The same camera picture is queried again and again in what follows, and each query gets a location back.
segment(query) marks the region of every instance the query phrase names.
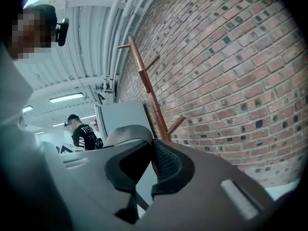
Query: brick wall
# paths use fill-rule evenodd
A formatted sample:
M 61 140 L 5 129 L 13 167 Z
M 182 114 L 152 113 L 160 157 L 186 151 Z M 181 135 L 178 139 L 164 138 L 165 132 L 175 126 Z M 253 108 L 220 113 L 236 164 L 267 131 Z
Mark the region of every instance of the brick wall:
M 174 142 L 213 153 L 263 186 L 300 177 L 308 135 L 308 53 L 280 0 L 158 0 L 137 45 Z M 129 55 L 117 100 L 141 99 Z

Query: headset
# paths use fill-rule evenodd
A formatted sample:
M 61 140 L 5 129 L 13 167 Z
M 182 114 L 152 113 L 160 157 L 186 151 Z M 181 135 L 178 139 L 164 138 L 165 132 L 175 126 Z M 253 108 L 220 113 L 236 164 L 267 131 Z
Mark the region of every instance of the headset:
M 60 25 L 60 28 L 56 29 L 56 42 L 59 46 L 64 46 L 69 26 L 69 19 L 64 18 L 61 23 L 57 22 L 57 24 Z

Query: white ceiling beam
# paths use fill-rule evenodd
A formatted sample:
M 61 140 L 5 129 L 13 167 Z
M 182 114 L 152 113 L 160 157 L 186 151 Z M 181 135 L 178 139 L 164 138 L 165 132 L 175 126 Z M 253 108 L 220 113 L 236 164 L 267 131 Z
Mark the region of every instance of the white ceiling beam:
M 114 0 L 67 0 L 67 8 L 71 7 L 78 7 L 78 6 L 103 6 L 103 7 L 111 7 Z M 33 5 L 38 5 L 42 3 L 47 3 L 56 8 L 56 10 L 62 10 L 64 9 L 65 1 L 59 1 L 50 3 L 49 0 L 40 0 L 36 3 L 33 3 Z M 126 2 L 120 2 L 119 9 L 124 9 L 126 6 Z M 143 13 L 143 8 L 138 9 L 138 14 Z
M 95 113 L 94 104 L 95 102 L 83 103 L 39 114 L 32 117 L 25 116 L 26 124 L 42 128 L 52 127 L 52 125 L 54 124 L 65 122 L 67 117 L 73 113 L 76 113 L 76 115 L 79 115 L 79 117 L 84 117 L 94 114 Z
M 116 81 L 119 80 L 119 75 L 116 76 L 115 80 Z M 37 99 L 37 98 L 44 97 L 44 96 L 48 95 L 49 93 L 62 91 L 62 90 L 66 90 L 66 89 L 69 89 L 69 88 L 80 87 L 80 83 L 83 86 L 87 86 L 87 85 L 101 84 L 102 82 L 103 82 L 102 76 L 80 78 L 79 80 L 73 79 L 73 80 L 61 82 L 61 83 L 57 83 L 57 84 L 54 84 L 54 85 L 50 85 L 50 86 L 43 87 L 43 88 L 35 90 L 33 92 L 32 96 L 30 97 L 30 100 L 34 100 L 34 99 Z

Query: chair backrest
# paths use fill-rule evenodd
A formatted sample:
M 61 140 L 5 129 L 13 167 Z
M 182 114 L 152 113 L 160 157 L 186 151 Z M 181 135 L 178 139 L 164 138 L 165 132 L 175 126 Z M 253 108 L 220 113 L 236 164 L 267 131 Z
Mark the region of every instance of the chair backrest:
M 104 147 L 118 145 L 130 140 L 144 140 L 148 143 L 152 142 L 152 134 L 149 129 L 142 125 L 129 125 L 116 128 L 109 133 Z

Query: ceiling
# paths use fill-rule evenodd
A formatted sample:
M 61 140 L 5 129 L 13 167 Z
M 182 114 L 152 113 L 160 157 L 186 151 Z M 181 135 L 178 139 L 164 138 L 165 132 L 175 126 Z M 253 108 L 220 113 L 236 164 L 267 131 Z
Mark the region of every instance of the ceiling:
M 114 101 L 128 49 L 128 36 L 137 28 L 153 0 L 39 0 L 56 8 L 58 22 L 68 18 L 65 45 L 56 43 L 48 53 L 34 53 L 15 62 L 17 69 L 34 89 L 27 105 L 26 124 L 48 128 L 64 122 L 74 113 L 93 115 L 97 103 L 94 92 Z M 50 98 L 82 92 L 84 98 L 50 103 Z

